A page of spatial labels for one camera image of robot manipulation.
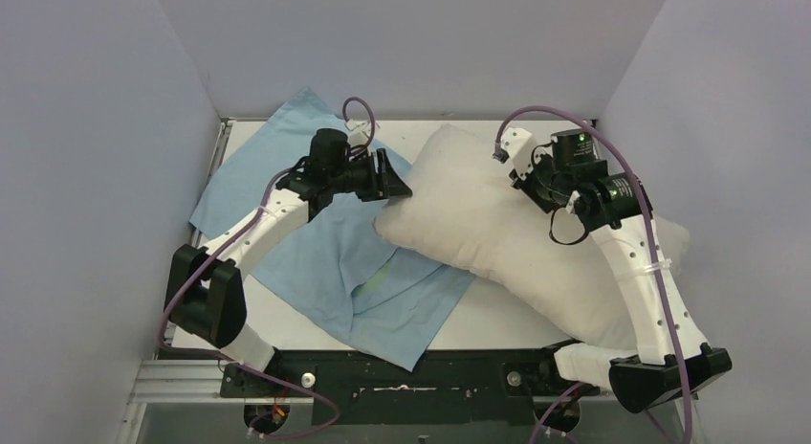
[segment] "wire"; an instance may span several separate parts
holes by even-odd
[[[650,423],[652,423],[652,424],[653,424],[653,426],[654,426],[654,427],[656,427],[656,430],[658,430],[658,431],[659,431],[659,433],[660,433],[662,436],[664,436],[664,437],[665,437],[665,439],[666,439],[666,440],[667,440],[667,441],[668,441],[670,444],[675,444],[675,443],[676,443],[676,440],[675,440],[675,439],[673,439],[672,437],[670,437],[670,435],[668,434],[668,432],[666,432],[666,431],[665,431],[665,427],[663,427],[663,426],[662,426],[662,423],[661,423],[659,420],[657,420],[657,419],[656,419],[656,417],[654,417],[654,416],[653,416],[653,414],[652,414],[652,413],[650,413],[650,411],[645,411],[645,415],[647,415],[647,418],[648,418],[648,419],[650,419]]]
[[[372,125],[372,131],[369,132],[369,139],[366,141],[366,144],[353,145],[352,148],[349,149],[350,157],[354,158],[362,155],[369,145],[372,144],[372,141],[375,139],[375,130],[378,128],[378,123],[375,121],[375,115],[372,113],[372,108],[369,106],[369,103],[360,97],[349,97],[343,102],[343,107],[340,109],[340,112],[343,115],[344,122],[349,122],[349,116],[346,114],[346,109],[349,107],[349,104],[352,104],[353,102],[363,106],[363,109],[366,110],[366,114],[369,116],[369,123]]]
[[[659,262],[659,255],[656,251],[656,239],[653,234],[653,223],[651,221],[650,211],[648,210],[648,206],[646,204],[645,194],[642,192],[642,187],[639,184],[639,180],[637,179],[625,157],[623,157],[623,154],[620,153],[619,149],[617,149],[617,147],[614,146],[614,144],[612,144],[597,128],[593,127],[587,122],[582,121],[574,114],[570,114],[554,107],[538,105],[526,106],[514,111],[512,114],[507,116],[507,119],[505,119],[504,122],[501,123],[501,126],[498,128],[498,135],[495,137],[495,153],[499,155],[501,153],[501,135],[504,134],[504,130],[507,129],[507,125],[516,117],[527,112],[542,112],[568,120],[569,122],[577,125],[591,134],[591,136],[593,136],[600,144],[605,146],[605,148],[608,149],[608,152],[610,152],[611,155],[617,159],[617,163],[620,164],[620,167],[623,168],[623,171],[627,175],[628,182],[631,185],[631,190],[636,196],[637,202],[639,203],[639,208],[642,211],[642,218],[645,223],[645,233],[647,237],[647,250],[650,254],[650,262]],[[685,364],[684,351],[682,350],[682,345],[679,341],[679,335],[676,333],[676,323],[673,320],[673,314],[670,310],[670,301],[668,300],[668,292],[665,288],[665,279],[662,276],[662,271],[659,269],[654,270],[653,276],[656,279],[656,286],[659,291],[659,300],[662,301],[662,310],[665,313],[665,322],[668,326],[670,340],[673,343],[673,354],[676,357],[676,365],[678,366],[679,371],[679,382],[681,383],[685,416],[685,431],[682,442],[689,444],[692,440],[692,402],[690,399],[690,380],[687,375],[687,365]]]
[[[551,405],[551,406],[549,406],[549,408],[546,410],[546,412],[544,412],[544,413],[543,413],[543,415],[542,415],[542,416],[539,418],[539,420],[538,420],[538,421],[537,421],[537,423],[535,424],[535,429],[533,430],[533,433],[532,433],[532,435],[530,436],[530,444],[533,444],[533,443],[536,441],[537,437],[540,435],[540,431],[541,431],[543,428],[546,428],[547,430],[552,430],[553,432],[557,432],[557,433],[559,433],[559,434],[563,435],[563,432],[560,432],[560,431],[558,431],[558,430],[555,430],[555,429],[552,429],[552,428],[546,427],[546,426],[544,425],[544,422],[546,422],[546,419],[547,419],[547,418],[549,418],[549,415],[551,415],[551,414],[552,414],[552,411],[554,411],[554,410],[555,410],[555,408],[558,406],[558,404],[560,404],[560,402],[561,402],[561,401],[563,401],[563,398],[565,398],[566,396],[569,396],[570,394],[572,394],[572,392],[573,392],[574,390],[579,389],[579,388],[580,388],[580,387],[582,387],[583,385],[585,385],[583,382],[577,382],[575,385],[573,385],[573,386],[571,386],[571,387],[567,388],[567,389],[566,389],[566,391],[564,391],[563,393],[561,393],[561,394],[560,394],[560,396],[558,396],[557,398],[555,398],[555,401],[553,401],[553,402],[552,402],[552,405]],[[575,442],[575,443],[577,443],[577,442],[578,442],[578,441],[575,439],[575,436],[571,436],[571,435],[569,435],[568,433],[566,434],[566,436],[565,436],[565,437],[567,437],[567,438],[568,438],[570,441],[572,441],[572,442]]]
[[[191,276],[186,280],[186,282],[184,282],[183,285],[180,287],[178,292],[169,301],[169,304],[166,306],[166,309],[164,310],[164,313],[161,315],[161,322],[160,322],[159,329],[158,329],[158,337],[157,337],[158,346],[161,349],[166,350],[166,351],[170,351],[170,352],[182,352],[182,353],[190,353],[190,354],[209,355],[209,356],[213,356],[213,357],[215,357],[215,358],[217,358],[219,360],[224,360],[224,361],[228,361],[228,362],[234,362],[235,361],[235,360],[231,359],[229,356],[227,356],[227,355],[225,355],[223,353],[220,353],[219,351],[216,351],[216,350],[207,350],[207,349],[203,349],[203,348],[175,348],[175,347],[169,346],[168,344],[166,344],[166,341],[164,340],[164,333],[166,331],[166,325],[169,323],[169,316],[171,315],[172,311],[175,309],[175,306],[177,306],[178,302],[180,302],[183,299],[184,294],[188,291],[188,289],[191,287],[191,285],[194,284],[195,282],[197,282],[198,279],[200,279],[200,276],[217,259],[217,257],[219,255],[221,255],[228,247],[230,247],[234,242],[236,242],[239,238],[241,238],[242,235],[244,235],[250,229],[252,229],[253,226],[255,226],[257,222],[259,222],[259,219],[261,219],[262,213],[264,212],[262,210],[262,208],[267,206],[268,201],[271,198],[271,192],[273,192],[276,182],[279,179],[281,179],[282,176],[284,176],[285,174],[290,172],[290,170],[291,170],[291,168],[285,168],[285,169],[279,171],[271,179],[271,182],[268,183],[268,185],[265,187],[265,192],[262,195],[262,201],[261,201],[261,204],[260,204],[261,208],[256,210],[256,214],[253,216],[253,218],[251,218],[250,221],[248,221],[248,224],[246,224],[242,229],[240,229],[238,232],[236,232],[234,235],[232,235],[228,240],[226,240],[225,243],[223,243],[222,246],[217,248],[211,255],[209,255],[208,258],[205,261],[203,261],[203,264],[201,264],[200,267],[197,268],[197,270],[195,270],[191,274]],[[310,396],[313,399],[317,399],[320,402],[324,403],[326,406],[328,406],[330,409],[335,411],[335,415],[332,418],[330,418],[326,422],[324,422],[324,423],[322,423],[320,425],[317,425],[317,426],[315,426],[315,427],[313,427],[313,428],[311,428],[309,430],[305,430],[303,432],[297,432],[297,433],[283,434],[283,435],[273,435],[273,434],[271,434],[271,435],[265,436],[266,438],[268,438],[270,440],[273,440],[273,441],[279,441],[279,440],[284,440],[284,439],[297,439],[297,438],[300,438],[300,437],[306,437],[306,436],[318,433],[321,430],[324,430],[325,428],[329,427],[330,425],[332,425],[333,423],[338,421],[338,419],[340,418],[340,410],[339,410],[338,406],[335,403],[333,403],[332,401],[330,401],[329,399],[327,399],[326,397],[324,397],[324,396],[322,396],[322,395],[320,395],[320,394],[318,394],[318,393],[316,393],[314,391],[310,391],[310,390],[308,390],[308,389],[306,389],[304,387],[300,387],[298,385],[292,384],[292,383],[287,382],[285,380],[281,380],[281,379],[279,379],[277,377],[273,377],[273,375],[266,374],[265,372],[254,369],[253,367],[246,366],[246,365],[243,365],[243,364],[238,363],[238,362],[237,362],[237,365],[239,366],[239,368],[241,368],[242,370],[248,372],[249,374],[253,374],[253,375],[257,376],[257,377],[268,380],[268,381],[273,382],[273,383],[275,383],[277,385],[281,385],[282,387],[285,387],[287,389],[292,389],[293,391],[297,391],[297,392],[302,393],[304,395]],[[252,425],[255,423],[255,421],[256,421],[256,419],[254,418],[254,420],[249,424],[249,427],[252,428]]]
[[[555,208],[554,210],[552,210],[552,216],[549,218],[549,238],[552,239],[552,241],[554,241],[555,243],[558,243],[559,245],[563,245],[563,246],[574,246],[574,245],[577,245],[577,244],[582,243],[583,241],[585,241],[585,239],[588,238],[588,229],[586,229],[586,228],[583,228],[583,233],[582,233],[581,237],[578,238],[575,241],[570,241],[568,243],[565,243],[565,242],[562,242],[562,241],[558,240],[557,238],[555,238],[555,233],[552,231],[552,226],[555,225],[555,214],[560,210],[561,210],[560,207]]]
[[[284,395],[285,395],[285,394],[287,394],[287,390],[289,390],[289,388],[285,388],[285,389],[283,389],[283,390],[281,391],[281,393],[279,393],[279,394],[278,394],[278,396],[274,397],[274,411],[275,411],[276,413],[278,413],[279,415],[281,415],[281,416],[284,416],[284,411],[282,411],[282,410],[279,408],[278,404],[276,403],[276,400],[277,400],[278,398],[283,398],[283,397],[284,397]]]
[[[600,387],[579,388],[579,389],[575,390],[574,398],[571,401],[563,403],[562,405],[560,405],[560,408],[566,410],[566,409],[574,407],[576,404],[578,404],[578,401],[580,401],[582,399],[582,397],[585,396],[586,393],[590,393],[590,392],[592,392],[594,390],[600,390]]]

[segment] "blue cloth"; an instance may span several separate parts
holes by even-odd
[[[319,128],[346,129],[312,91],[302,90],[217,169],[190,222],[209,238],[236,224],[256,208],[274,174],[309,152]],[[387,152],[405,175],[410,164]],[[473,276],[377,237],[372,219],[384,204],[337,195],[252,275],[339,341],[411,370]]]

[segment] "white table surface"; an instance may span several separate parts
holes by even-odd
[[[238,121],[231,128],[223,160],[239,148],[264,122]],[[444,123],[481,137],[494,137],[496,121],[381,121],[376,139],[414,162],[423,144]],[[516,121],[537,137],[572,128],[568,122]],[[245,280],[248,324],[266,341],[281,349],[351,350],[315,326],[253,276]],[[450,313],[429,349],[542,348],[568,339],[532,307],[503,286],[476,278]],[[206,342],[178,328],[172,344],[210,348]]]

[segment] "pillow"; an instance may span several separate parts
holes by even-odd
[[[503,284],[576,339],[636,348],[630,316],[600,248],[591,238],[575,246],[552,242],[549,214],[510,187],[510,166],[492,153],[493,139],[442,126],[405,177],[413,196],[389,202],[375,218],[375,232]],[[658,216],[656,228],[675,274],[690,235]],[[556,238],[571,241],[581,233],[576,216],[558,213]]]

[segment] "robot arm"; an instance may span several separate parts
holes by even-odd
[[[610,389],[632,412],[679,396],[674,350],[653,275],[657,269],[666,285],[691,390],[703,388],[730,370],[732,362],[727,351],[710,348],[685,308],[669,271],[670,261],[658,248],[658,238],[658,256],[652,263],[648,261],[639,202],[626,175],[609,174],[607,162],[597,159],[592,137],[582,130],[556,133],[548,144],[552,154],[526,130],[509,128],[503,137],[502,152],[497,157],[514,166],[510,174],[513,187],[546,212],[566,210],[578,217],[584,235],[594,238],[611,266],[636,335],[636,352],[572,341],[557,345],[554,349],[559,376]]]
[[[332,203],[337,193],[355,193],[363,202],[410,196],[391,168],[385,149],[350,152],[351,139],[332,129],[320,129],[310,153],[281,178],[264,206],[248,213],[227,232],[200,248],[184,245],[172,258],[166,302],[213,252],[251,227],[230,244],[201,278],[186,291],[170,320],[254,369],[273,374],[277,350],[264,341],[246,320],[242,282],[260,260],[292,231],[310,222]]]

